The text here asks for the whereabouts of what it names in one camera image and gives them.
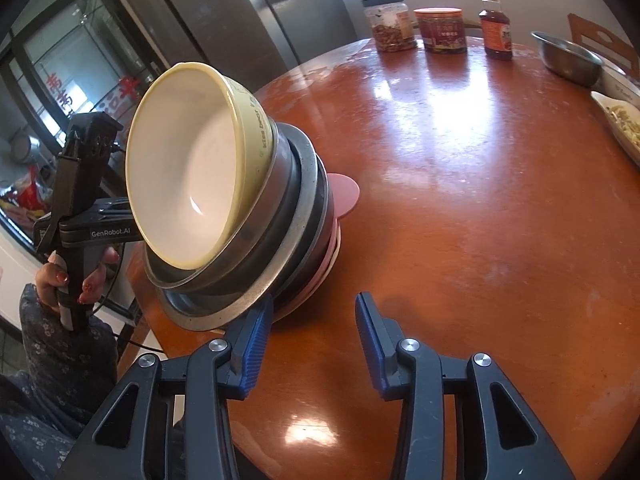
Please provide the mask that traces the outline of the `patterned blue sleeve forearm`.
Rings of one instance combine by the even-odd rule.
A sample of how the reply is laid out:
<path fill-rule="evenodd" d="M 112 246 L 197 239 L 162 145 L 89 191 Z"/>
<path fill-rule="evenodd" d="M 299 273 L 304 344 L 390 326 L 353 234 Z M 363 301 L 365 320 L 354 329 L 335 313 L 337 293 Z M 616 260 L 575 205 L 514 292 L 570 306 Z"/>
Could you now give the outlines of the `patterned blue sleeve forearm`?
<path fill-rule="evenodd" d="M 33 284 L 20 319 L 26 368 L 1 377 L 1 477 L 52 479 L 116 386 L 116 338 L 95 316 L 66 330 Z"/>

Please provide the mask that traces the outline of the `person's left hand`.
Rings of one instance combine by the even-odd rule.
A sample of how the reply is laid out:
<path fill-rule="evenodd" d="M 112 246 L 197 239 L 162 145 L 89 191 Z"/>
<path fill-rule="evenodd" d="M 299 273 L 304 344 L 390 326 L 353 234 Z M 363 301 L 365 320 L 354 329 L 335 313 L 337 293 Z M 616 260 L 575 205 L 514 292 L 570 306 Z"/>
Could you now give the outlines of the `person's left hand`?
<path fill-rule="evenodd" d="M 119 263 L 119 260 L 120 257 L 115 248 L 107 247 L 105 249 L 98 266 L 82 283 L 81 294 L 78 297 L 80 304 L 94 304 L 101 298 L 106 282 L 106 267 L 109 264 Z M 59 314 L 60 308 L 56 293 L 67 284 L 66 263 L 56 252 L 51 252 L 47 262 L 35 276 L 38 301 L 46 310 Z"/>

